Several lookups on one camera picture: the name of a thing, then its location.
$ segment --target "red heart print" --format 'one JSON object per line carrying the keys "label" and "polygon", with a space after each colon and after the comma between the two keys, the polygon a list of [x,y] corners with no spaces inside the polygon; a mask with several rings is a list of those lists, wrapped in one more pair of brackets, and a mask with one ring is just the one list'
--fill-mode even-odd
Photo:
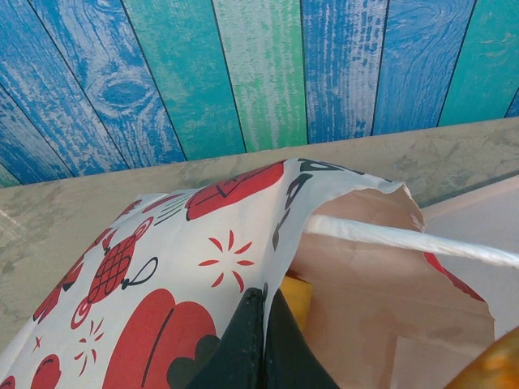
{"label": "red heart print", "polygon": [[176,304],[166,289],[157,289],[137,306],[115,346],[103,389],[170,389],[168,368],[178,357],[195,358],[198,341],[215,335],[211,315],[201,305]]}

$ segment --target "wooden plank wall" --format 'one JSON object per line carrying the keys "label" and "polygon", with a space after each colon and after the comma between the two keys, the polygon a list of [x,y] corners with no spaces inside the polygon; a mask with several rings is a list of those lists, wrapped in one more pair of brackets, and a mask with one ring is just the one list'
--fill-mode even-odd
{"label": "wooden plank wall", "polygon": [[307,143],[299,0],[213,0],[248,152]]}
{"label": "wooden plank wall", "polygon": [[30,2],[130,167],[185,160],[121,3]]}
{"label": "wooden plank wall", "polygon": [[440,126],[502,118],[519,86],[519,2],[478,0]]}
{"label": "wooden plank wall", "polygon": [[371,134],[388,0],[302,0],[310,143]]}
{"label": "wooden plank wall", "polygon": [[0,9],[0,186],[519,116],[517,0]]}
{"label": "wooden plank wall", "polygon": [[72,172],[2,86],[0,163],[22,184],[72,177]]}
{"label": "wooden plank wall", "polygon": [[25,0],[0,0],[0,84],[76,175],[128,165]]}
{"label": "wooden plank wall", "polygon": [[245,152],[211,0],[124,0],[188,160]]}
{"label": "wooden plank wall", "polygon": [[517,89],[516,96],[510,103],[506,112],[507,118],[514,118],[516,116],[519,116],[519,89]]}
{"label": "wooden plank wall", "polygon": [[391,0],[373,135],[435,127],[474,0]]}

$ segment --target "green wooden plank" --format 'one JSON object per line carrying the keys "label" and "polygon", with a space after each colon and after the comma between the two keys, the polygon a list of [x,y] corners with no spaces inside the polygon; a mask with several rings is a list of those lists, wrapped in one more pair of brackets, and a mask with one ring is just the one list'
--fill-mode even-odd
{"label": "green wooden plank", "polygon": [[502,118],[519,86],[519,2],[478,0],[440,126]]}
{"label": "green wooden plank", "polygon": [[211,0],[124,0],[188,160],[245,152]]}
{"label": "green wooden plank", "polygon": [[214,0],[249,152],[307,143],[298,0]]}
{"label": "green wooden plank", "polygon": [[17,185],[19,185],[19,181],[3,165],[0,165],[0,188]]}

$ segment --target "red starburst print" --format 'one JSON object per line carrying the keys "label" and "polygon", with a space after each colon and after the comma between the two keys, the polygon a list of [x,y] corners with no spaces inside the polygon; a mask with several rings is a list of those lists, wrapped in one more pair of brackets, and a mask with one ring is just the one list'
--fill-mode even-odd
{"label": "red starburst print", "polygon": [[[99,324],[97,324],[96,329],[94,329],[94,322],[93,322],[93,320],[90,321],[90,333],[88,334],[89,339],[91,340],[90,343],[97,342],[105,334],[104,332],[100,332],[100,328],[101,328],[101,324],[102,323],[103,323],[103,319],[101,319]],[[87,339],[86,338],[81,338],[79,340],[79,342],[81,344],[86,344],[87,343]],[[88,356],[91,355],[91,354],[92,354],[93,363],[96,363],[96,361],[97,361],[97,351],[94,349],[94,347],[87,347],[86,350],[83,350],[81,353],[79,353],[78,355],[76,355],[74,357],[74,359],[76,361],[78,361],[79,359],[83,358],[83,367],[81,368],[81,371],[79,372],[79,376],[78,377],[80,377],[81,374],[83,374],[84,370],[87,368]]]}
{"label": "red starburst print", "polygon": [[[218,239],[216,239],[215,237],[210,237],[209,241],[223,254],[224,247],[220,243],[220,241],[218,241]],[[248,242],[246,245],[244,245],[241,248],[233,251],[233,247],[234,247],[234,233],[233,233],[232,230],[229,231],[229,243],[227,245],[227,253],[232,252],[233,254],[240,255],[240,254],[245,253],[247,250],[249,250],[251,248],[251,246],[252,246],[252,242]],[[207,261],[203,261],[203,262],[199,263],[198,266],[212,266],[212,265],[216,265],[216,264],[218,264],[220,262],[221,261],[218,260],[218,259],[209,259]],[[246,259],[240,259],[240,260],[236,261],[235,263],[237,265],[239,265],[239,266],[254,265],[254,262],[246,260]],[[235,270],[233,270],[231,272],[233,273],[234,278],[238,282],[238,285],[240,287],[240,293],[243,292],[243,290],[245,289],[245,284],[243,282],[242,276],[240,276],[240,274],[237,271],[235,271]],[[212,288],[215,288],[216,286],[221,284],[221,282],[224,279],[224,274],[225,273],[223,271],[220,273],[218,278],[211,285]]]}

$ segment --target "brown paper bag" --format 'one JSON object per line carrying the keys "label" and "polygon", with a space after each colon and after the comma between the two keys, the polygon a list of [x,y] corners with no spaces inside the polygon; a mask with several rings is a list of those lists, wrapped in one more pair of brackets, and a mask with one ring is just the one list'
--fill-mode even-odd
{"label": "brown paper bag", "polygon": [[[314,214],[419,231],[413,206],[362,190]],[[290,269],[312,283],[304,335],[341,388],[441,388],[494,340],[487,304],[421,251],[304,233]]]}

